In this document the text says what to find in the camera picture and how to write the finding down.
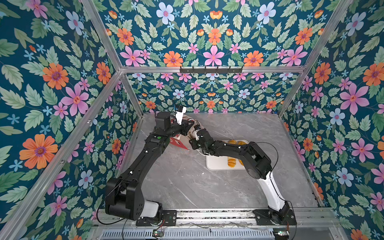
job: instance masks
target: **blue flower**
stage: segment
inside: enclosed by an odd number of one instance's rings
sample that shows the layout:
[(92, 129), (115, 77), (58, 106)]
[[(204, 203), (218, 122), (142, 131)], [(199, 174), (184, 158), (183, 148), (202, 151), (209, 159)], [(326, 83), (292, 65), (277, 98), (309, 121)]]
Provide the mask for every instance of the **blue flower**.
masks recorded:
[(104, 17), (105, 17), (105, 20), (108, 21), (108, 23), (110, 23), (112, 21), (112, 19), (109, 15), (104, 15)]
[(19, 123), (19, 121), (17, 119), (19, 119), (20, 117), (16, 117), (15, 114), (12, 114), (12, 117), (7, 117), (8, 120), (11, 121), (11, 124), (14, 125), (15, 123)]
[(15, 164), (12, 164), (11, 166), (9, 166), (9, 168), (13, 168), (13, 171), (17, 172), (17, 170), (18, 170), (19, 168), (23, 168), (23, 166), (22, 166), (23, 161), (18, 162), (18, 161), (15, 159), (15, 160), (14, 160), (14, 163), (15, 163)]
[(122, 15), (121, 13), (119, 13), (118, 18), (120, 18), (121, 21), (123, 21), (123, 20), (125, 19), (124, 17), (125, 17), (124, 15)]
[(64, 234), (64, 235), (67, 235), (67, 233), (70, 231), (70, 227), (69, 226), (65, 226), (64, 227), (64, 231), (61, 233), (61, 234)]
[(24, 52), (26, 53), (26, 54), (24, 54), (24, 57), (28, 58), (30, 61), (31, 61), (32, 59), (35, 59), (35, 57), (33, 56), (33, 53), (32, 53), (32, 52), (29, 53), (27, 50), (24, 50)]
[(40, 130), (40, 133), (44, 133), (44, 135), (46, 135), (47, 132), (50, 132), (50, 131), (51, 131), (50, 129), (48, 129), (48, 128), (49, 128), (49, 125), (47, 125), (47, 126), (40, 125), (40, 127), (42, 128), (42, 130)]
[(69, 187), (70, 182), (72, 182), (72, 181), (70, 180), (70, 178), (68, 178), (67, 180), (65, 180), (65, 181), (64, 181), (64, 183), (65, 183), (64, 187)]
[(223, 15), (223, 19), (221, 19), (222, 22), (226, 23), (228, 21), (228, 15)]
[(83, 71), (81, 72), (81, 74), (83, 75), (83, 77), (86, 77), (88, 73), (85, 71), (85, 69), (83, 69)]
[(176, 11), (173, 13), (173, 15), (175, 15), (175, 17), (179, 17), (179, 16), (180, 16), (180, 12), (176, 10)]
[(53, 194), (57, 197), (60, 195), (60, 188), (56, 188), (56, 191), (53, 192)]
[(64, 11), (63, 6), (61, 6), (59, 3), (57, 3), (57, 9), (58, 9), (60, 12), (63, 12), (63, 11)]
[(43, 109), (43, 112), (46, 113), (46, 115), (48, 116), (49, 114), (52, 114), (52, 108), (48, 107), (46, 109)]
[(203, 21), (205, 21), (205, 23), (209, 22), (209, 21), (210, 21), (210, 20), (209, 20), (209, 16), (208, 16), (208, 15), (207, 15), (207, 16), (204, 16)]

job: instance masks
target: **light blue flower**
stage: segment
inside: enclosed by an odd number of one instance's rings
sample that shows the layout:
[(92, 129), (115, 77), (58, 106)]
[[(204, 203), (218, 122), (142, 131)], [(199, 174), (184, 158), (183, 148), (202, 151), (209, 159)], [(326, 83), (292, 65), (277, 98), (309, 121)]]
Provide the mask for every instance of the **light blue flower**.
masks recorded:
[(70, 227), (69, 226), (65, 226), (64, 227), (64, 231), (61, 233), (61, 234), (64, 234), (64, 235), (67, 235), (67, 233), (70, 231)]
[(32, 59), (35, 59), (35, 57), (33, 56), (33, 53), (29, 53), (27, 50), (24, 50), (25, 54), (24, 54), (24, 57), (28, 58), (30, 61)]
[(9, 166), (9, 168), (13, 168), (13, 171), (14, 172), (17, 172), (17, 170), (19, 169), (19, 168), (23, 168), (23, 166), (22, 166), (22, 163), (23, 163), (23, 161), (17, 161), (16, 159), (13, 161), (15, 164), (12, 164), (11, 166)]
[(125, 17), (124, 15), (122, 15), (121, 13), (119, 13), (118, 18), (120, 18), (121, 21), (123, 21), (123, 20), (125, 19), (124, 17)]
[(47, 126), (40, 125), (40, 127), (42, 128), (42, 130), (40, 130), (40, 133), (43, 133), (44, 135), (46, 135), (47, 132), (50, 132), (50, 131), (51, 131), (51, 130), (49, 129), (49, 125), (47, 125)]
[(52, 114), (52, 108), (50, 108), (50, 107), (46, 107), (46, 109), (43, 109), (43, 112), (45, 112), (46, 114), (45, 115), (49, 115), (49, 114)]
[(226, 23), (228, 21), (228, 15), (223, 15), (223, 19), (221, 19), (222, 22)]
[(19, 123), (19, 121), (17, 120), (19, 118), (20, 117), (16, 117), (15, 114), (12, 114), (12, 117), (7, 117), (7, 120), (10, 120), (11, 124), (14, 125), (15, 123)]
[(108, 21), (108, 23), (110, 23), (112, 21), (111, 16), (104, 15), (104, 17), (105, 17), (105, 20)]

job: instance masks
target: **pink flower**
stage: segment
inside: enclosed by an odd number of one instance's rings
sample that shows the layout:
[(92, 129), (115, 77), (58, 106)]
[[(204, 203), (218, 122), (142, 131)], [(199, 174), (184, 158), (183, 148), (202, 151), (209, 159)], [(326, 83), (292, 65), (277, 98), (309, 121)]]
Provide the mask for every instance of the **pink flower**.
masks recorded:
[(157, 83), (155, 83), (156, 85), (156, 88), (159, 88), (160, 90), (163, 89), (164, 85), (163, 85), (163, 82), (159, 82), (157, 81)]
[(313, 163), (310, 163), (310, 166), (308, 168), (311, 170), (311, 172), (314, 172), (314, 170), (316, 169), (316, 166), (313, 165)]
[(140, 57), (144, 57), (144, 60), (151, 59), (150, 54), (146, 49), (140, 50)]
[(55, 116), (59, 116), (60, 118), (63, 119), (64, 115), (68, 115), (68, 112), (66, 111), (68, 109), (68, 106), (63, 106), (62, 102), (59, 102), (58, 106), (55, 105), (53, 108), (56, 110)]
[(224, 53), (223, 52), (217, 52), (217, 46), (216, 45), (213, 45), (211, 47), (211, 53), (209, 52), (204, 52), (203, 53), (204, 57), (207, 58), (207, 60), (205, 61), (205, 65), (209, 65), (212, 63), (212, 66), (215, 65), (221, 65), (221, 60), (219, 58), (222, 58), (224, 56)]
[(197, 81), (195, 81), (195, 83), (191, 83), (191, 89), (193, 90), (196, 90), (196, 89), (200, 89), (200, 86), (201, 84), (198, 84)]
[(303, 50), (303, 46), (300, 45), (296, 51), (293, 51), (292, 49), (288, 50), (288, 57), (284, 58), (281, 62), (282, 63), (288, 63), (287, 66), (300, 65), (301, 60), (300, 58), (305, 57), (308, 53), (307, 52), (301, 52)]
[(371, 152), (368, 152), (369, 150), (373, 149), (373, 144), (370, 144), (370, 143), (368, 143), (367, 145), (364, 145), (364, 144), (365, 142), (363, 138), (359, 139), (359, 145), (355, 142), (351, 143), (351, 146), (354, 149), (357, 149), (352, 151), (352, 155), (353, 156), (359, 155), (359, 159), (361, 162), (365, 162), (365, 157), (370, 159), (375, 158)]
[(236, 43), (231, 45), (231, 48), (229, 49), (229, 51), (232, 51), (232, 54), (234, 54), (234, 53), (238, 53), (239, 49), (240, 49), (239, 44)]
[(79, 156), (79, 153), (75, 151), (75, 150), (79, 149), (79, 146), (80, 146), (80, 144), (77, 144), (77, 146), (74, 148), (72, 154), (71, 154), (70, 157), (67, 159), (67, 162), (71, 162), (71, 161), (72, 161), (72, 156), (73, 156), (73, 157), (78, 157), (78, 156)]
[(288, 50), (284, 50), (284, 48), (277, 53), (277, 58), (280, 58), (280, 59), (283, 59), (284, 57), (286, 57), (288, 54), (287, 54)]
[(169, 79), (173, 79), (173, 76), (172, 76), (172, 73), (162, 73), (161, 75), (161, 79), (166, 79), (166, 81), (168, 82)]
[(188, 47), (188, 49), (189, 49), (189, 53), (196, 53), (196, 51), (199, 50), (197, 48), (197, 44), (193, 45), (193, 43), (191, 43), (191, 45)]
[(260, 86), (261, 86), (262, 89), (263, 89), (263, 88), (267, 88), (268, 85), (269, 85), (269, 82), (267, 82), (267, 81), (264, 81), (264, 82), (261, 82), (261, 83), (260, 83)]
[(56, 202), (50, 204), (50, 207), (52, 209), (50, 214), (51, 217), (55, 214), (57, 216), (61, 215), (61, 210), (67, 208), (67, 204), (65, 203), (65, 201), (67, 201), (67, 197), (63, 197), (63, 199), (61, 199), (61, 196), (57, 196)]
[(113, 109), (109, 107), (109, 108), (106, 108), (106, 110), (107, 110), (107, 116), (111, 118), (113, 116)]
[(44, 5), (40, 5), (40, 0), (29, 0), (25, 5), (27, 5), (30, 9), (33, 10), (33, 13), (37, 18), (42, 16), (45, 19), (47, 18), (47, 15), (45, 14), (46, 11), (48, 11), (48, 8)]
[(88, 104), (84, 101), (88, 99), (89, 94), (81, 93), (81, 87), (78, 83), (74, 86), (74, 92), (70, 87), (66, 87), (65, 91), (70, 98), (63, 97), (61, 102), (67, 106), (72, 105), (70, 108), (71, 116), (76, 115), (77, 109), (79, 109), (80, 113), (84, 114), (88, 110)]
[(67, 173), (66, 171), (62, 171), (57, 175), (56, 180), (52, 183), (52, 185), (49, 187), (47, 191), (48, 195), (51, 195), (53, 193), (53, 191), (55, 190), (55, 185), (56, 187), (63, 186), (63, 181), (61, 181), (60, 179), (62, 179), (66, 173)]
[(383, 210), (383, 207), (384, 207), (384, 200), (382, 199), (382, 195), (380, 192), (377, 193), (377, 196), (373, 193), (371, 193), (371, 197), (373, 198), (371, 200), (371, 203), (373, 205), (376, 205), (377, 209), (379, 211), (382, 211)]
[(305, 90), (306, 92), (308, 92), (309, 88), (313, 86), (311, 81), (312, 81), (312, 77), (308, 77), (308, 76), (306, 76), (305, 80), (303, 81), (303, 90)]
[(247, 75), (248, 73), (236, 73), (233, 79), (237, 79), (237, 82), (240, 82), (241, 80), (245, 80), (245, 76)]
[(316, 106), (311, 109), (311, 115), (314, 117), (317, 117), (319, 115), (320, 108), (317, 108)]
[(224, 84), (224, 89), (226, 89), (227, 91), (229, 91), (229, 89), (233, 88), (233, 83), (230, 83), (229, 81), (227, 83)]
[(358, 105), (365, 107), (369, 105), (369, 101), (366, 98), (361, 98), (361, 96), (365, 95), (368, 92), (368, 86), (361, 87), (356, 92), (356, 84), (351, 83), (349, 86), (349, 94), (347, 92), (340, 93), (340, 98), (346, 100), (341, 104), (341, 109), (347, 109), (350, 105), (349, 111), (355, 115), (358, 111)]
[(81, 86), (81, 90), (86, 90), (86, 91), (88, 91), (88, 87), (90, 87), (91, 85), (89, 85), (88, 84), (88, 79), (85, 79), (84, 80), (84, 78), (80, 78), (80, 82), (78, 82), (79, 83), (79, 85)]
[(341, 79), (341, 83), (339, 84), (339, 87), (341, 87), (341, 90), (344, 91), (344, 89), (348, 90), (349, 89), (349, 85), (351, 85), (351, 81), (349, 80), (349, 78), (342, 78)]
[(135, 50), (132, 53), (132, 49), (128, 46), (125, 46), (125, 51), (127, 53), (121, 52), (120, 55), (124, 58), (127, 58), (127, 60), (125, 60), (125, 64), (127, 66), (130, 66), (133, 63), (133, 65), (135, 67), (138, 67), (138, 66), (140, 66), (139, 63), (141, 63), (141, 64), (145, 63), (145, 61), (142, 58), (139, 58), (139, 56), (140, 56), (139, 50)]
[(191, 79), (192, 76), (189, 75), (189, 73), (177, 73), (177, 75), (181, 76), (179, 77), (179, 81), (188, 82), (188, 79)]
[(377, 170), (376, 168), (371, 169), (371, 172), (376, 176), (378, 176), (378, 177), (375, 177), (375, 179), (373, 180), (373, 182), (376, 184), (381, 184), (384, 181), (384, 164), (380, 163), (379, 169), (380, 170)]
[(93, 147), (95, 144), (92, 143), (92, 141), (85, 142), (85, 147), (83, 148), (83, 151), (87, 152), (87, 155), (89, 155), (89, 152), (93, 152)]
[(301, 158), (301, 160), (303, 161), (303, 162), (305, 162), (305, 157), (303, 156), (303, 154), (305, 153), (305, 149), (303, 148), (303, 149), (300, 149), (300, 144), (297, 144), (296, 145), (296, 150), (297, 150), (297, 154), (300, 156), (300, 158)]
[(346, 150), (346, 148), (343, 145), (344, 145), (344, 141), (339, 142), (338, 139), (336, 139), (336, 143), (332, 144), (332, 146), (335, 147), (334, 151), (335, 152), (339, 151), (339, 154), (343, 154), (343, 151)]
[(259, 81), (260, 78), (264, 78), (264, 73), (252, 73), (252, 79), (255, 79), (256, 81)]
[(317, 102), (320, 102), (320, 97), (324, 96), (324, 93), (322, 93), (323, 87), (320, 87), (320, 88), (317, 88), (315, 87), (314, 88), (314, 91), (311, 93), (311, 95), (313, 96), (312, 98), (312, 101), (317, 101)]

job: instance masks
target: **orange flower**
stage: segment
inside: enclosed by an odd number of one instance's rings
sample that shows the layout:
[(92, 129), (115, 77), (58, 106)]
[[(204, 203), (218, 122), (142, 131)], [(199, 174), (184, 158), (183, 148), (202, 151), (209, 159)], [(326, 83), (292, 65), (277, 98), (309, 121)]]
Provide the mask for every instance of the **orange flower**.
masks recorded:
[(135, 132), (136, 127), (137, 127), (137, 122), (135, 122), (135, 123), (133, 124), (133, 129), (132, 129), (133, 132)]
[(289, 125), (288, 125), (288, 123), (284, 122), (284, 126), (287, 129), (287, 131), (289, 132)]
[(260, 66), (260, 63), (264, 61), (264, 58), (262, 58), (264, 55), (262, 53), (259, 53), (259, 51), (254, 51), (252, 53), (248, 53), (247, 57), (244, 58), (244, 66), (246, 67), (255, 67)]
[(181, 67), (181, 63), (183, 62), (183, 59), (180, 58), (179, 53), (175, 53), (174, 51), (169, 51), (169, 53), (166, 53), (164, 55), (164, 63), (167, 64), (167, 67)]
[(109, 11), (108, 13), (109, 13), (109, 15), (110, 15), (113, 19), (118, 18), (118, 14), (117, 14), (116, 12), (114, 12), (114, 11)]
[(212, 45), (216, 45), (218, 42), (220, 42), (221, 33), (219, 33), (219, 30), (217, 28), (214, 28), (208, 34), (208, 37), (209, 42), (212, 43)]
[(359, 229), (352, 229), (351, 238), (353, 240), (368, 240), (368, 237), (366, 235), (363, 235), (363, 233)]
[(104, 62), (98, 63), (96, 68), (96, 73), (99, 75), (100, 82), (103, 82), (103, 84), (107, 84), (109, 82), (109, 79), (111, 78), (111, 73), (109, 72), (109, 67), (105, 65)]
[(121, 141), (120, 141), (120, 139), (117, 138), (112, 143), (112, 152), (114, 154), (118, 154), (120, 151), (120, 147), (121, 147)]
[(77, 224), (76, 224), (76, 227), (77, 228), (80, 228), (82, 225), (83, 225), (83, 222), (84, 222), (84, 218), (80, 219)]
[(331, 74), (331, 69), (329, 68), (331, 65), (329, 63), (322, 63), (320, 66), (317, 67), (316, 72), (314, 74), (315, 82), (318, 84), (323, 84), (324, 82), (328, 81), (329, 74)]
[(227, 31), (225, 32), (225, 34), (227, 36), (232, 36), (233, 35), (233, 30), (228, 28)]
[(211, 11), (209, 13), (209, 15), (211, 16), (212, 19), (219, 19), (223, 16), (223, 12), (222, 11)]
[(303, 147), (308, 152), (311, 151), (313, 149), (312, 139), (309, 139), (309, 138), (304, 139)]
[(304, 43), (308, 42), (310, 40), (310, 37), (312, 37), (312, 28), (304, 28), (302, 31), (300, 31), (295, 40), (297, 45), (303, 45)]
[(277, 102), (275, 100), (272, 100), (266, 103), (266, 107), (270, 109), (276, 107), (276, 105), (277, 105)]
[(313, 184), (317, 190), (317, 192), (319, 193), (319, 196), (322, 200), (324, 200), (324, 195), (322, 194), (323, 193), (323, 190), (321, 189), (321, 187), (319, 187), (319, 185), (317, 183), (314, 183)]
[(215, 102), (214, 101), (209, 101), (207, 103), (207, 107), (210, 108), (210, 109), (214, 108), (215, 107)]
[(197, 31), (197, 35), (203, 36), (204, 35), (204, 30), (200, 29), (199, 31)]
[(379, 150), (383, 150), (382, 152), (380, 152), (380, 156), (384, 159), (384, 142), (379, 141), (379, 142), (377, 143), (377, 148), (378, 148)]
[(48, 86), (57, 90), (65, 87), (70, 80), (67, 77), (67, 70), (63, 70), (63, 66), (60, 64), (50, 63), (49, 68), (44, 68), (43, 72), (45, 73), (43, 75), (44, 81), (48, 82)]
[(368, 86), (378, 86), (381, 81), (384, 81), (384, 63), (379, 65), (372, 64), (369, 69), (365, 70), (365, 77), (362, 78), (363, 82), (367, 82)]
[(118, 29), (117, 36), (120, 38), (120, 42), (124, 43), (125, 45), (133, 45), (133, 42), (135, 39), (132, 36), (131, 31), (127, 31), (126, 28)]
[(156, 104), (153, 103), (152, 101), (147, 101), (145, 103), (146, 107), (149, 108), (149, 109), (155, 109), (156, 108)]
[(47, 166), (47, 162), (51, 162), (55, 156), (53, 152), (57, 152), (57, 144), (53, 144), (55, 140), (53, 137), (48, 136), (45, 138), (44, 134), (36, 134), (35, 140), (28, 138), (23, 142), (23, 147), (27, 148), (21, 150), (20, 160), (27, 160), (24, 163), (29, 169), (32, 169), (37, 164), (37, 169), (42, 169)]
[(319, 17), (321, 17), (323, 15), (323, 10), (319, 10), (317, 11), (315, 14), (314, 14), (314, 18), (318, 19)]

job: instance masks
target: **aluminum extrusion bar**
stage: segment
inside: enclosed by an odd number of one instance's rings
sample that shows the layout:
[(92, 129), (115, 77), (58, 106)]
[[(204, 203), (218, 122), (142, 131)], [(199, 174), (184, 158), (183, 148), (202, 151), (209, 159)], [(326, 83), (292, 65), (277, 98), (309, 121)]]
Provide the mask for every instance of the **aluminum extrusion bar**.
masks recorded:
[(345, 12), (347, 11), (347, 8), (353, 0), (340, 0), (335, 11), (331, 15), (331, 17), (328, 20), (327, 25), (324, 28), (323, 33), (321, 34), (318, 42), (316, 43), (315, 47), (313, 48), (311, 54), (309, 55), (307, 61), (304, 65), (304, 72), (298, 76), (296, 79), (294, 85), (292, 86), (291, 90), (289, 91), (287, 97), (284, 100), (283, 106), (280, 108), (278, 114), (280, 117), (283, 116), (284, 112), (288, 108), (288, 106), (291, 104), (294, 96), (296, 95), (297, 91), (300, 89), (301, 84), (303, 83), (304, 79), (307, 77), (308, 73), (310, 72), (312, 66), (315, 64), (317, 58), (319, 57), (321, 51), (327, 44), (329, 38), (331, 37), (333, 31), (336, 29), (337, 25), (343, 18)]

